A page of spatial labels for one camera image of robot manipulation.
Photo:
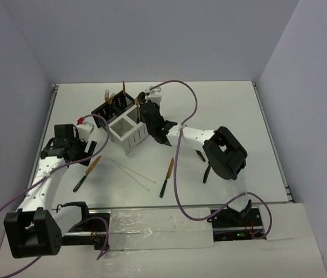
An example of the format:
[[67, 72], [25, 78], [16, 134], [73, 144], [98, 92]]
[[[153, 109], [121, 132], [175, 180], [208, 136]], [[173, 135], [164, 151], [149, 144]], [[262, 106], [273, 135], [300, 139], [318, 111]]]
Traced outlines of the gold spoon green handle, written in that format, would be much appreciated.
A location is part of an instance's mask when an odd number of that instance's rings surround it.
[[139, 123], [140, 122], [140, 114], [139, 114], [140, 103], [139, 103], [138, 97], [135, 99], [135, 105], [137, 107], [137, 123]]

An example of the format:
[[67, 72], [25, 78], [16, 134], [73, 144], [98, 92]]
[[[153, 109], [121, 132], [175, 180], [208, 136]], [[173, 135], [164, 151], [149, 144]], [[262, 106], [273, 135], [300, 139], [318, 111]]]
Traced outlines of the gold fork green handle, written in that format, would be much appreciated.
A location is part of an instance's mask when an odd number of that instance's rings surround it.
[[105, 99], [105, 102], [106, 103], [109, 103], [109, 99], [110, 99], [110, 97], [109, 97], [109, 89], [106, 89], [105, 90], [104, 99]]
[[112, 93], [112, 94], [109, 96], [109, 99], [108, 99], [108, 103], [109, 103], [109, 104], [112, 104], [114, 97], [115, 97], [115, 93]]

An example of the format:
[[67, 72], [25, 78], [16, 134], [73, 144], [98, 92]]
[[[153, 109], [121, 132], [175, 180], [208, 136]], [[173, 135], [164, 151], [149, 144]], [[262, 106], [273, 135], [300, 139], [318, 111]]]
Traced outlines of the black spoon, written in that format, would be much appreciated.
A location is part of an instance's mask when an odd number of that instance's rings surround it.
[[146, 93], [140, 92], [137, 98], [135, 99], [135, 104], [139, 107], [141, 104], [145, 103], [146, 101]]

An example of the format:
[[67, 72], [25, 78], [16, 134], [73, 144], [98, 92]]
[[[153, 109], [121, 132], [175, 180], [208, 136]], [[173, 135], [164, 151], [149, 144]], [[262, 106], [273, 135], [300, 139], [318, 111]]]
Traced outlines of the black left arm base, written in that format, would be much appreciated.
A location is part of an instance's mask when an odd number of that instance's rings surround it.
[[85, 202], [58, 204], [53, 217], [61, 229], [62, 246], [93, 246], [105, 252], [110, 212], [89, 210]]

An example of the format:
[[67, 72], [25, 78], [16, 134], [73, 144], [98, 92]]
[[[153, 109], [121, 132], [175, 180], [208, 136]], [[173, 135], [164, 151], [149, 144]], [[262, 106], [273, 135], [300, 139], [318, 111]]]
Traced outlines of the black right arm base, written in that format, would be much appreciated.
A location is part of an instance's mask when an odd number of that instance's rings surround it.
[[264, 236], [260, 211], [251, 200], [242, 212], [227, 206], [207, 222], [212, 225], [215, 242], [253, 240]]

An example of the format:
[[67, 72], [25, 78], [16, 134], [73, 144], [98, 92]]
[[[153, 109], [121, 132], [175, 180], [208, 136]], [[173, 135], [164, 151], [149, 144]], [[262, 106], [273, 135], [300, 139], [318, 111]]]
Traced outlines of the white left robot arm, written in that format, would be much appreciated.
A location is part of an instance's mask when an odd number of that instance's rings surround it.
[[14, 258], [56, 255], [63, 236], [72, 227], [84, 231], [90, 226], [91, 216], [85, 202], [60, 204], [55, 214], [52, 208], [69, 163], [89, 165], [97, 145], [89, 140], [93, 130], [93, 124], [88, 122], [54, 126], [54, 136], [40, 152], [32, 189], [17, 210], [7, 213], [3, 221]]

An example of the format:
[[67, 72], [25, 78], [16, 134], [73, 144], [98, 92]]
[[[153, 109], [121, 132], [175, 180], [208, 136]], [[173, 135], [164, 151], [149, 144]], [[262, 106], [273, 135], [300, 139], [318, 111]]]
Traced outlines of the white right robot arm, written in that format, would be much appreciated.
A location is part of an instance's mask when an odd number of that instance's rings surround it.
[[250, 218], [252, 202], [247, 196], [243, 170], [248, 156], [245, 148], [226, 127], [216, 130], [200, 130], [180, 126], [165, 120], [158, 104], [147, 101], [139, 105], [141, 120], [146, 124], [148, 134], [159, 144], [191, 148], [208, 162], [203, 182], [207, 182], [212, 170], [229, 187], [230, 197], [239, 198], [227, 205], [230, 222], [243, 226]]

